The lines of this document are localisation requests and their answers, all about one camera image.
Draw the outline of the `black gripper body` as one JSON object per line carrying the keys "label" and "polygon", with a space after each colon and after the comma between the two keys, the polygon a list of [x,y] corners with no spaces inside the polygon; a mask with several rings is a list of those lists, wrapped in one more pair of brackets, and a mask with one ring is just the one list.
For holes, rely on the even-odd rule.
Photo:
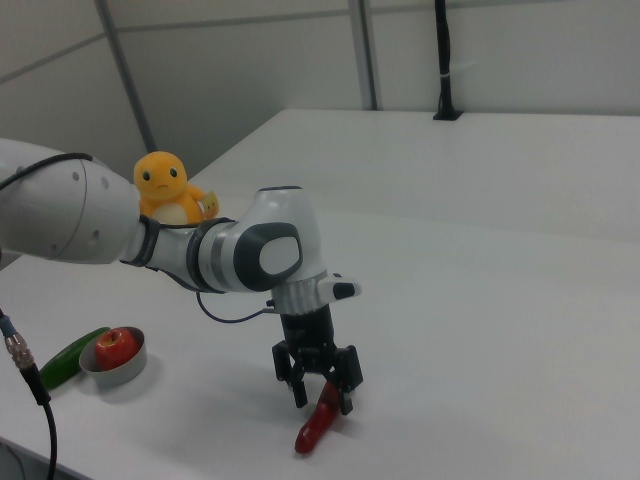
{"label": "black gripper body", "polygon": [[338,348],[328,305],[300,315],[281,315],[284,339],[292,362],[304,372],[328,373]]}

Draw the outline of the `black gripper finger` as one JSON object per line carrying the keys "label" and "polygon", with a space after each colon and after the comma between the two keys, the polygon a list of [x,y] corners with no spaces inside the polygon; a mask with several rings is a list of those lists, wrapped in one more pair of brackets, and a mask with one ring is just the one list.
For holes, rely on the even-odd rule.
{"label": "black gripper finger", "polygon": [[353,410],[352,394],[363,382],[363,374],[356,348],[349,345],[337,348],[327,376],[329,401],[343,416]]}
{"label": "black gripper finger", "polygon": [[292,362],[288,345],[281,341],[272,347],[276,379],[285,382],[290,388],[297,408],[308,403],[306,387],[304,385],[304,369]]}

